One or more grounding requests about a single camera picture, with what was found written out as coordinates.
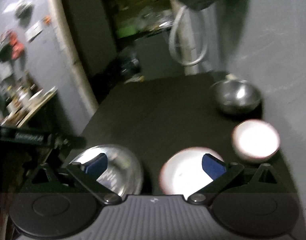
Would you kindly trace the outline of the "cluttered wall shelf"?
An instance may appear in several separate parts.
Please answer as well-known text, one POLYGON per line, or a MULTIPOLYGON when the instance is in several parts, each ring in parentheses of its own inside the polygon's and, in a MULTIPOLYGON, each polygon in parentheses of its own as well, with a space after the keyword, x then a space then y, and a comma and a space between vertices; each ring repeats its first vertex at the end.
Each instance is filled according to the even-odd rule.
POLYGON ((7 103, 8 115, 0 119, 1 126, 11 126, 24 128, 30 120, 32 120, 39 111, 46 107, 57 94, 57 87, 52 87, 45 92, 43 89, 31 94, 31 91, 20 86, 15 93, 12 94, 12 86, 9 86, 7 92, 11 97, 8 97, 7 103))

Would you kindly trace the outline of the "white bowl red rim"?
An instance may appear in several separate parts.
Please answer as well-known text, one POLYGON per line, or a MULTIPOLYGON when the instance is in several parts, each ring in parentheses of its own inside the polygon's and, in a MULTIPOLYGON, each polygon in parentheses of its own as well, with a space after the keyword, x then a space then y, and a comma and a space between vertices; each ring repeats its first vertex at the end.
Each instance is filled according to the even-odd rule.
POLYGON ((281 139, 276 128, 270 123, 250 119, 234 127, 231 144, 240 159, 251 163, 263 163, 278 152, 281 139))

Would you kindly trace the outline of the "small steel bowl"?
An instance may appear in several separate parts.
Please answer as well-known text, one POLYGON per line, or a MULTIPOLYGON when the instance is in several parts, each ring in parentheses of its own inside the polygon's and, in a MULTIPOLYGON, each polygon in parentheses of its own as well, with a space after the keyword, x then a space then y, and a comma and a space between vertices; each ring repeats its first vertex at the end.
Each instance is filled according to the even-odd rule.
POLYGON ((228 114, 251 112, 262 101, 258 88, 246 80, 221 80, 210 89, 216 107, 228 114))

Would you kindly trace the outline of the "steel plate with sticker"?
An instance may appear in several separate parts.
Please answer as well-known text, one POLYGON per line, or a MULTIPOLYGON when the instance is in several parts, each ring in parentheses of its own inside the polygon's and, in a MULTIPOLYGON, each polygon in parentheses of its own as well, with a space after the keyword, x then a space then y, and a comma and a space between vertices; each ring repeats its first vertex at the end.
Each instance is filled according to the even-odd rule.
POLYGON ((125 198, 128 194, 140 194, 143 184, 143 168, 138 158, 120 145, 98 145, 86 149, 71 162, 94 162, 98 155, 105 154, 107 169, 97 178, 97 182, 125 198))

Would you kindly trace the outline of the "white plate red rim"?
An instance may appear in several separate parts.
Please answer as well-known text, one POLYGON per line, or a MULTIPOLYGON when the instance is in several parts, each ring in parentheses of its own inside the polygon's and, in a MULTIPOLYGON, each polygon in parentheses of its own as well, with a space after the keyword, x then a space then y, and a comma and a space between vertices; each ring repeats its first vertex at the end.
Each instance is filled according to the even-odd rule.
POLYGON ((223 160, 217 152, 206 147, 190 147, 173 155, 161 168, 161 191, 168 195, 181 194, 186 199, 211 183, 213 179, 202 168, 202 158, 207 153, 223 160))

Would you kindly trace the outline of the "cream handled utensil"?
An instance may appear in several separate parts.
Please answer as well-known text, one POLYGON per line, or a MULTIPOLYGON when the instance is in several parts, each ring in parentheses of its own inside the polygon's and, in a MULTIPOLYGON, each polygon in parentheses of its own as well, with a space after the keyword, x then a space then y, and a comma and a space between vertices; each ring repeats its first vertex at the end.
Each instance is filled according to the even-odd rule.
POLYGON ((225 79, 226 80, 237 80, 238 78, 234 74, 230 73, 225 76, 225 79))

